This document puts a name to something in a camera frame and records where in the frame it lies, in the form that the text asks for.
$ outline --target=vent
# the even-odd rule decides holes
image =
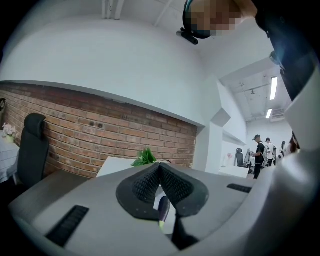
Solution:
[[[272,118],[271,122],[279,122],[285,119],[285,110],[280,108],[280,109],[274,109],[272,110]]]

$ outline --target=brick wall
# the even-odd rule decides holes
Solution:
[[[3,122],[16,127],[20,144],[24,119],[46,116],[49,139],[45,174],[63,169],[96,177],[109,157],[136,158],[150,147],[157,160],[191,167],[197,127],[169,116],[87,93],[37,85],[0,84],[6,99]]]

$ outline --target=black office chair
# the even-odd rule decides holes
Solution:
[[[242,154],[242,149],[241,148],[237,148],[236,149],[236,161],[237,161],[237,166],[238,167],[243,167],[243,168],[248,168],[246,164],[244,164],[244,155]]]
[[[25,190],[43,179],[49,151],[49,141],[44,136],[42,114],[31,113],[24,119],[18,157],[17,175]]]
[[[241,168],[248,168],[249,169],[248,174],[250,174],[252,172],[251,163],[250,164],[244,163],[244,155],[242,154],[241,148],[237,148],[235,157],[238,163],[237,166]]]

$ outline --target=black cap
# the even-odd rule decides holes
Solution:
[[[255,141],[255,140],[256,140],[256,138],[260,138],[260,135],[259,135],[259,134],[257,134],[256,136],[254,136],[253,141]]]

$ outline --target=white shirt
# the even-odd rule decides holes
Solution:
[[[283,151],[284,155],[286,155],[286,151],[287,151],[286,145],[283,146],[283,149],[282,149],[282,146],[280,147],[280,153],[281,151]]]
[[[268,147],[267,155],[268,155],[268,160],[274,159],[274,155],[272,152],[274,151],[274,145],[270,142],[269,144],[265,144],[266,147]]]

